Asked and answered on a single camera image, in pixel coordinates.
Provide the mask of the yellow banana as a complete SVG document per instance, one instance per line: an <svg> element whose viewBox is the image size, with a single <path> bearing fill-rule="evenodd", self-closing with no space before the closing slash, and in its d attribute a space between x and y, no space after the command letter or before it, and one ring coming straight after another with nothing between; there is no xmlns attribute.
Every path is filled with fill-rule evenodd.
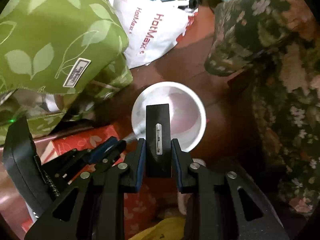
<svg viewBox="0 0 320 240"><path fill-rule="evenodd" d="M184 237L185 218L166 218L157 225L148 228L135 236L132 240L180 240Z"/></svg>

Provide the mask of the green leaf pattern bag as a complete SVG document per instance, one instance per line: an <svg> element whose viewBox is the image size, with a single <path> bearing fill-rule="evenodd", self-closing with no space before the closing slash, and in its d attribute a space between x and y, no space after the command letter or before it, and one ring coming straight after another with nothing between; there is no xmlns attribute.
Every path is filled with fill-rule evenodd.
<svg viewBox="0 0 320 240"><path fill-rule="evenodd" d="M1 0L1 141L21 117L35 138L90 118L132 82L128 44L109 0Z"/></svg>

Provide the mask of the white HotMax plastic bag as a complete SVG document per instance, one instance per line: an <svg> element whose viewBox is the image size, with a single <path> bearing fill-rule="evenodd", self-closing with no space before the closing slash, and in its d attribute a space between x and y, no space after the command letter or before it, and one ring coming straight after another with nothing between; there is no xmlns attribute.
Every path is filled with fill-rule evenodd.
<svg viewBox="0 0 320 240"><path fill-rule="evenodd" d="M124 56L130 69L150 64L174 48L198 13L151 0L114 0L113 7L129 39Z"/></svg>

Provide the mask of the dark floral bed sheet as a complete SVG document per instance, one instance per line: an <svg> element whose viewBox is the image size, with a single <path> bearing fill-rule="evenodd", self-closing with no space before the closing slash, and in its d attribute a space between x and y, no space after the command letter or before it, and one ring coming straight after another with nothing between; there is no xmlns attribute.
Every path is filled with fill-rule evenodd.
<svg viewBox="0 0 320 240"><path fill-rule="evenodd" d="M253 72L253 114L278 196L310 217L319 204L319 24L304 0L230 0L214 13L206 71Z"/></svg>

